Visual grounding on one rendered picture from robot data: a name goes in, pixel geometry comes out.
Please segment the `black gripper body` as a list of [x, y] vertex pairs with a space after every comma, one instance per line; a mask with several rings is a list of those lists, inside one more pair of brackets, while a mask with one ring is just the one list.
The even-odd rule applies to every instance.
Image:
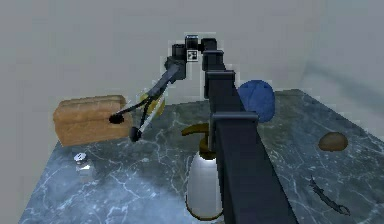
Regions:
[[148, 96], [157, 99], [167, 88], [177, 80], [186, 78], [186, 47], [184, 44], [174, 44], [172, 54], [167, 57], [163, 73], [159, 81], [147, 92]]

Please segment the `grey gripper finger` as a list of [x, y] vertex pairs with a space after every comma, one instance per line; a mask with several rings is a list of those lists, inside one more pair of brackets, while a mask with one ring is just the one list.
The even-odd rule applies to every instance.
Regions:
[[165, 107], [165, 97], [160, 96], [157, 99], [142, 96], [141, 102], [136, 107], [143, 106], [143, 114], [141, 116], [140, 125], [138, 127], [132, 127], [130, 130], [129, 138], [132, 142], [137, 142], [141, 137], [145, 129], [152, 122], [155, 116], [160, 116]]
[[128, 112], [132, 112], [136, 109], [138, 109], [139, 107], [143, 106], [144, 103], [146, 103], [145, 107], [144, 107], [144, 112], [142, 114], [142, 117], [141, 117], [141, 121], [140, 121], [140, 124], [143, 125], [144, 124], [144, 121], [146, 120], [146, 112], [147, 112], [147, 109], [150, 105], [150, 103], [152, 101], [154, 101], [155, 98], [154, 97], [151, 97], [149, 96], [148, 98], [146, 98], [145, 100], [142, 100], [141, 102], [129, 107], [129, 108], [126, 108], [126, 109], [122, 109], [114, 114], [112, 114], [110, 117], [109, 117], [109, 122], [112, 123], [112, 124], [120, 124], [124, 121], [124, 118], [123, 118], [123, 115], [128, 113]]

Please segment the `yellow apple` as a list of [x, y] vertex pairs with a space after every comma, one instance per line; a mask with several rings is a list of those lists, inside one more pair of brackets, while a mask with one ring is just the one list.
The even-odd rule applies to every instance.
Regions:
[[[146, 98], [148, 98], [148, 94], [143, 92], [139, 98], [140, 102], [142, 100], [145, 100]], [[146, 105], [146, 103], [144, 103], [144, 105], [140, 107], [141, 111], [144, 111], [145, 105]], [[155, 116], [160, 116], [163, 113], [164, 108], [165, 108], [165, 97], [164, 97], [164, 95], [161, 95], [158, 99], [156, 99], [150, 103], [146, 114], [150, 115], [152, 112], [155, 111]]]

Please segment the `brown bread loaf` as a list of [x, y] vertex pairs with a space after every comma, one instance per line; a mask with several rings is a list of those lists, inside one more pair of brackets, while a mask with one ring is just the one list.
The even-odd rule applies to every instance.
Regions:
[[126, 105], [122, 95], [106, 95], [61, 101], [53, 113], [56, 135], [62, 146], [75, 146], [127, 137], [133, 126], [130, 113], [120, 124], [109, 117]]

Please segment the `small silver shaker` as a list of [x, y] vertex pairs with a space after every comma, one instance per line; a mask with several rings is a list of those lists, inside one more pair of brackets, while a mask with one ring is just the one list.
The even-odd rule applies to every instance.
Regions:
[[76, 163], [76, 171], [79, 174], [87, 174], [91, 169], [91, 160], [84, 152], [78, 153], [73, 157]]

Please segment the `white soap dispenser bottle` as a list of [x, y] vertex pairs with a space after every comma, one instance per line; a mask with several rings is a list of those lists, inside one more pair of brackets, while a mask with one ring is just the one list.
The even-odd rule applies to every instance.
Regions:
[[204, 137], [200, 140], [190, 165], [185, 204], [194, 218], [213, 221], [223, 212], [216, 153], [208, 147], [209, 124], [194, 124], [181, 131], [183, 136], [196, 133], [201, 133]]

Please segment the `blue round bowl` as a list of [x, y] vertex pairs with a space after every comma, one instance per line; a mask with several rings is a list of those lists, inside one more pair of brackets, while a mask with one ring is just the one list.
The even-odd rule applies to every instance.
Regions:
[[269, 122], [275, 114], [275, 95], [272, 87], [263, 80], [250, 80], [238, 88], [246, 111], [256, 112], [259, 122]]

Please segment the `brown potato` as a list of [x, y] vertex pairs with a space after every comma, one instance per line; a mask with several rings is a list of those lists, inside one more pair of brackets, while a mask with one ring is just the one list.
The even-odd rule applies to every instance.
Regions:
[[347, 137], [340, 132], [328, 132], [320, 138], [318, 147], [323, 151], [335, 152], [343, 151], [347, 148], [349, 141]]

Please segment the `dark thin utensil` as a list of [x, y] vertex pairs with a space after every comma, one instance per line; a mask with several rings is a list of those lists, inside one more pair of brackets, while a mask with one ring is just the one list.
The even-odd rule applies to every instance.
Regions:
[[325, 193], [322, 188], [320, 188], [315, 182], [314, 178], [311, 177], [309, 181], [309, 186], [312, 188], [313, 192], [317, 194], [321, 201], [323, 201], [327, 206], [332, 208], [334, 211], [342, 215], [350, 216], [351, 212], [348, 207], [338, 204], [335, 201], [331, 200]]

